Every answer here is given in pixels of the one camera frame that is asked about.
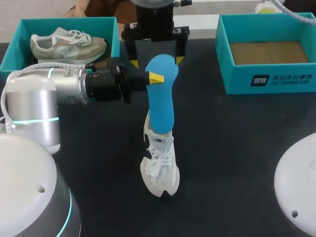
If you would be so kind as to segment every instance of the cardboard box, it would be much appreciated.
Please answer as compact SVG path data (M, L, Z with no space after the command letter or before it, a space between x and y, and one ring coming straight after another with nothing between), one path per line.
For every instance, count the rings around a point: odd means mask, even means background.
M284 13L221 15L215 47L227 94L316 91L315 25Z
M58 27L68 31L84 31L92 37L105 38L111 47L111 57L119 57L119 34L115 17L22 19L0 66L0 76L3 80L6 80L11 72L33 64L31 35L48 36Z

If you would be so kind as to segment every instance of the shoelace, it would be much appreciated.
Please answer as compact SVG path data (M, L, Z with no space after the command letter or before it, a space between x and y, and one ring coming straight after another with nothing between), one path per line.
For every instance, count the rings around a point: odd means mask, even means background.
M147 150L152 155L152 159L146 160L145 171L147 175L157 178L161 167L171 165L171 149L167 153L162 153L157 151L152 145L150 145Z
M82 46L87 46L91 44L92 42L91 36L89 34L86 34L85 32L72 30L72 31L69 31L69 33L74 34L72 36L72 42L70 42L69 44L80 43Z

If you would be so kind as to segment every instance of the teal shoe box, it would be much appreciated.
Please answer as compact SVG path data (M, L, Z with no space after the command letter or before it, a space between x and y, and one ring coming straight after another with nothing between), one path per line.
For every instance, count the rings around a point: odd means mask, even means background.
M300 15L315 19L311 13ZM291 41L298 42L306 63L236 65L230 47L232 43ZM316 25L284 13L221 15L215 47L227 94L316 91Z
M111 57L119 57L119 31L115 17L23 19L19 22L12 41L0 66L0 76L8 75L30 65L32 52L30 38L51 35L58 27L65 30L78 30L92 37L102 37L111 46Z

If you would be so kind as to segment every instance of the sneaker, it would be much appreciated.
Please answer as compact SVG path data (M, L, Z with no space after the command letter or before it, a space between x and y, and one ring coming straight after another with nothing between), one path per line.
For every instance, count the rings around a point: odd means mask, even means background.
M148 190L155 196L172 196L180 182L180 172L176 164L172 131L161 136L154 133L149 126L147 114L144 126L146 149L140 171Z
M106 48L103 38L62 28L50 36L31 36L31 50L39 63L88 64L102 56Z

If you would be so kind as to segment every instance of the yellow object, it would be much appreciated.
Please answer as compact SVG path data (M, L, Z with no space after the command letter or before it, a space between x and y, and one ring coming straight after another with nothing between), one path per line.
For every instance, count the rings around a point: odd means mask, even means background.
M164 83L164 77L162 75L149 72L149 83L150 84Z
M138 60L131 60L130 62L131 62L136 68L139 68Z
M275 13L276 11L272 8L269 8L269 7L264 7L262 8L259 13L260 14L264 14L264 13Z
M179 57L176 57L176 64L178 65L182 59L184 59L184 56L179 56Z

